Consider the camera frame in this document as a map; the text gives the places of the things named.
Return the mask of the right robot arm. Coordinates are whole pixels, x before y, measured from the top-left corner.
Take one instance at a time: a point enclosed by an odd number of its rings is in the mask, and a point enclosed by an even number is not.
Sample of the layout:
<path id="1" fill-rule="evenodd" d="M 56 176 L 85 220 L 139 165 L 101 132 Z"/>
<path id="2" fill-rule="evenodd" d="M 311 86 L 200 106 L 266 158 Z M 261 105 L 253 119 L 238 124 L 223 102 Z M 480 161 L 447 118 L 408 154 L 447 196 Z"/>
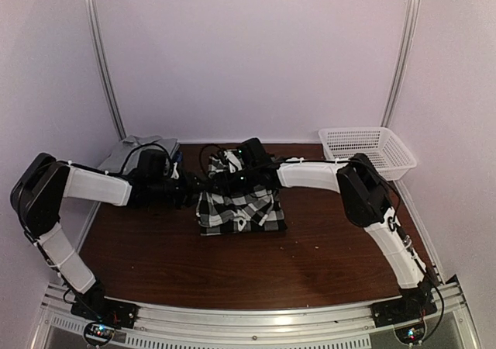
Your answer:
<path id="1" fill-rule="evenodd" d="M 355 154 L 345 161 L 270 159 L 236 172 L 216 173 L 211 180 L 208 190 L 223 195 L 255 186 L 338 193 L 346 218 L 371 236 L 391 266 L 401 294 L 397 311 L 402 318 L 413 319 L 433 303 L 436 285 L 397 219 L 398 208 L 390 199 L 388 183 L 365 154 Z"/>

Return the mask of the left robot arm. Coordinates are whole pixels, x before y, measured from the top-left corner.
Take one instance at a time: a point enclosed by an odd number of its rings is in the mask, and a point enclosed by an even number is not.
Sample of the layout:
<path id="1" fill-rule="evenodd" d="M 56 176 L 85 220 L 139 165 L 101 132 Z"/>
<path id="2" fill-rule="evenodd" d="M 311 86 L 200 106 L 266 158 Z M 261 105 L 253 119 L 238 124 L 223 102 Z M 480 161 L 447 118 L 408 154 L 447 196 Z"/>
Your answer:
<path id="1" fill-rule="evenodd" d="M 138 207 L 165 199 L 186 206 L 204 182 L 181 163 L 168 163 L 164 154 L 149 150 L 129 170 L 103 171 L 56 159 L 48 153 L 34 157 L 10 195 L 11 206 L 29 241 L 48 265 L 81 299 L 81 308 L 95 321 L 111 315 L 111 303 L 97 292 L 98 279 L 85 264 L 66 232 L 64 217 L 70 202 Z"/>

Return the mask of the black white checkered shirt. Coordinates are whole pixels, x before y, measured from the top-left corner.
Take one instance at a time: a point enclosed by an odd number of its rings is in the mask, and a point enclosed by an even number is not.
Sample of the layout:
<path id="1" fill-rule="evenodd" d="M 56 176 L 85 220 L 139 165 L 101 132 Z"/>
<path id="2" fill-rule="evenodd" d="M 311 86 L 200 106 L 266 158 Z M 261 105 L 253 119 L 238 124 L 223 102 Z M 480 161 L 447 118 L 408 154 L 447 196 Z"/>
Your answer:
<path id="1" fill-rule="evenodd" d="M 202 192 L 195 215 L 202 236 L 278 232 L 288 228 L 279 191 L 262 186 L 227 196 Z"/>

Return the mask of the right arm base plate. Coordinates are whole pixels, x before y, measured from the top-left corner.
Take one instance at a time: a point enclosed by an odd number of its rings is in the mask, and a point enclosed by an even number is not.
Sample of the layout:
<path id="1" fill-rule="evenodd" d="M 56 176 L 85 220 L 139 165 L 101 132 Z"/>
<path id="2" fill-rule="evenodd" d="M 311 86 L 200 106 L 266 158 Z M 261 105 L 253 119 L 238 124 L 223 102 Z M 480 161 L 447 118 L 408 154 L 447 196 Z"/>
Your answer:
<path id="1" fill-rule="evenodd" d="M 375 327 L 398 325 L 434 314 L 438 311 L 433 298 L 400 297 L 373 303 L 371 306 Z"/>

